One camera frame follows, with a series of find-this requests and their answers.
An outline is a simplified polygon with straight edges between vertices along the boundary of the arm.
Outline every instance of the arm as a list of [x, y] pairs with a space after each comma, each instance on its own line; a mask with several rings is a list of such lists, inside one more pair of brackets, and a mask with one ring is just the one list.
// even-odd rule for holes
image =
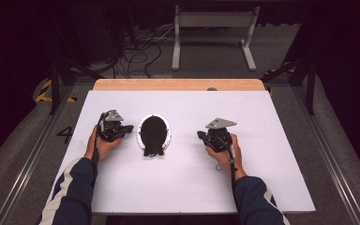
[[259, 177], [239, 178], [235, 185], [235, 198], [242, 224], [290, 224], [277, 209], [271, 190]]
[[[90, 224], [92, 219], [93, 181], [92, 164], [95, 149], [96, 127], [90, 135], [83, 158], [75, 159], [57, 180], [53, 199], [45, 206], [37, 223], [40, 224]], [[121, 139], [105, 142], [97, 138], [100, 161], [117, 147]]]
[[[247, 176], [242, 167], [242, 154], [238, 139], [234, 134], [231, 136], [236, 157], [234, 166], [237, 169], [234, 197], [239, 207], [241, 223], [247, 225], [290, 224], [288, 219], [277, 209], [271, 190], [264, 181], [258, 177]], [[220, 164], [224, 172], [231, 175], [228, 152], [216, 153], [210, 147], [206, 147], [206, 151]]]

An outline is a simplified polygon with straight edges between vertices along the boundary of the white oval rim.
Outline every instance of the white oval rim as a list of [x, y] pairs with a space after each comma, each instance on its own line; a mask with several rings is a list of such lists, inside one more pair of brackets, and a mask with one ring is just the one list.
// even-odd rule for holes
[[137, 133], [136, 133], [137, 143], [139, 144], [140, 148], [144, 151], [145, 150], [145, 144], [142, 141], [142, 135], [141, 135], [142, 126], [143, 126], [144, 121], [146, 119], [152, 117], [152, 116], [159, 117], [165, 123], [165, 126], [166, 126], [166, 139], [165, 139], [165, 142], [162, 144], [162, 149], [163, 149], [163, 151], [165, 151], [168, 148], [169, 143], [171, 142], [172, 130], [171, 130], [171, 126], [169, 125], [168, 121], [165, 119], [165, 117], [163, 117], [160, 114], [148, 114], [140, 122], [139, 126], [137, 127]]

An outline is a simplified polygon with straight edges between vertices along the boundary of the dark jacket sleeve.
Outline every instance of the dark jacket sleeve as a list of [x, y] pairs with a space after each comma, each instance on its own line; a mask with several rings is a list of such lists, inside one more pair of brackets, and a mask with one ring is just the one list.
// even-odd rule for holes
[[37, 224], [90, 224], [93, 179], [90, 159], [83, 157], [69, 163], [57, 180], [53, 198], [46, 204]]
[[244, 176], [235, 184], [235, 198], [242, 224], [290, 224], [277, 209], [271, 190], [259, 177]]

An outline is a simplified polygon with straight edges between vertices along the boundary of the white table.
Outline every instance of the white table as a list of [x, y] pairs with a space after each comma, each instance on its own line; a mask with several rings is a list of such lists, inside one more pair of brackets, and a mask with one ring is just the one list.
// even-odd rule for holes
[[90, 91], [57, 177], [84, 154], [101, 113], [116, 109], [124, 125], [163, 115], [172, 141], [163, 157], [144, 157], [133, 131], [99, 163], [93, 212], [104, 215], [229, 214], [231, 181], [215, 170], [197, 131], [216, 117], [235, 121], [248, 175], [261, 177], [286, 213], [315, 211], [303, 176], [266, 91]]

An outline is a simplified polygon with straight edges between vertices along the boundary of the person's left hand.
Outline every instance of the person's left hand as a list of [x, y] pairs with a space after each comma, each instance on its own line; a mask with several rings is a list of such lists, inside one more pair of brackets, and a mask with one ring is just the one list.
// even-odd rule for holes
[[[93, 152], [95, 150], [96, 132], [97, 132], [97, 126], [95, 126], [93, 128], [93, 132], [89, 137], [89, 142], [87, 143], [86, 153], [84, 154], [85, 158], [92, 159]], [[98, 154], [99, 154], [98, 161], [101, 161], [104, 158], [106, 158], [111, 153], [111, 151], [121, 143], [121, 141], [122, 141], [122, 139], [117, 139], [113, 142], [106, 142], [106, 141], [102, 140], [101, 138], [99, 138], [99, 136], [97, 136], [97, 149], [98, 149]]]

